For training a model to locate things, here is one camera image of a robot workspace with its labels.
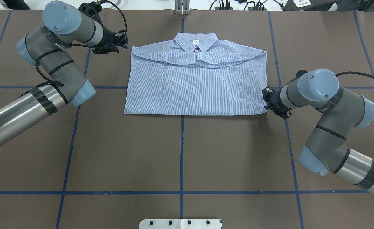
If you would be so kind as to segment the light blue striped shirt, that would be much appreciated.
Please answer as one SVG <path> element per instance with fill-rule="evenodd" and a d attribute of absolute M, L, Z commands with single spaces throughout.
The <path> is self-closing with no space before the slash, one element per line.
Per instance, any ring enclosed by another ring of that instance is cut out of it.
<path fill-rule="evenodd" d="M 132 47 L 125 114 L 241 116 L 266 112 L 267 52 L 215 33 L 177 33 Z"/>

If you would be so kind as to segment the grey box with label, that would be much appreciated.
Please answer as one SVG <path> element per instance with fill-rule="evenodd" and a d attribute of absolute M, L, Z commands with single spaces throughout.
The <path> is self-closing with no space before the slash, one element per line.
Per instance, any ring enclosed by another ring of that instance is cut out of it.
<path fill-rule="evenodd" d="M 287 0 L 284 11 L 328 11 L 336 0 Z"/>

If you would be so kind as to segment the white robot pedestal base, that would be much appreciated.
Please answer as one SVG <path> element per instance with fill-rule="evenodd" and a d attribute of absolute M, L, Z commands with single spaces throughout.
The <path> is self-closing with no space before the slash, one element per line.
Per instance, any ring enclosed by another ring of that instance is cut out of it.
<path fill-rule="evenodd" d="M 221 219 L 145 219 L 139 229 L 222 229 Z"/>

